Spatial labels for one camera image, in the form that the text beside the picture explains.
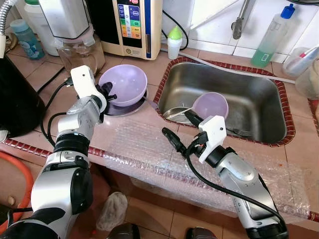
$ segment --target faucet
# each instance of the faucet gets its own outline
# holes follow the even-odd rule
[[[240,9],[239,16],[236,21],[231,24],[233,30],[233,38],[238,40],[241,37],[241,32],[246,24],[248,16],[253,8],[255,0],[244,0],[244,3]]]

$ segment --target fork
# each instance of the fork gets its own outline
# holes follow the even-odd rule
[[[249,136],[252,136],[253,133],[251,131],[243,131],[243,130],[240,130],[238,128],[232,128],[232,129],[229,129],[229,128],[226,128],[228,131],[232,131],[234,132],[235,134],[239,135],[239,136],[246,136],[246,137],[249,137]]]

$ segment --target green bottle cap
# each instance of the green bottle cap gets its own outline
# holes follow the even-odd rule
[[[168,37],[170,39],[173,39],[173,40],[180,40],[181,37],[182,37],[182,34],[181,34],[181,31],[180,29],[178,28],[178,26],[174,27],[170,33],[168,34]]]
[[[38,0],[24,0],[29,5],[40,5]]]

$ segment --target blue bottle cap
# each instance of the blue bottle cap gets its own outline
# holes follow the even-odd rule
[[[294,5],[292,3],[289,6],[285,6],[285,8],[280,16],[282,18],[289,19],[295,11],[295,8],[293,6]]]
[[[10,27],[14,32],[22,32],[29,28],[28,24],[23,19],[17,19],[10,23]]]

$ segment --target bubble wrap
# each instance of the bubble wrap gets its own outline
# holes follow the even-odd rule
[[[171,198],[229,216],[236,215],[231,197],[202,183],[162,135],[160,127],[129,118],[118,119],[116,124],[116,132],[106,149],[104,165],[152,185],[148,190],[155,193],[161,189],[161,193],[165,192]],[[178,136],[186,146],[192,141],[191,135],[179,133]],[[307,218],[310,206],[303,172],[298,166],[279,164],[267,155],[254,155],[240,150],[237,153],[259,171],[278,210],[290,216],[287,223]],[[221,185],[213,168],[201,164],[194,155],[191,159],[206,179]]]

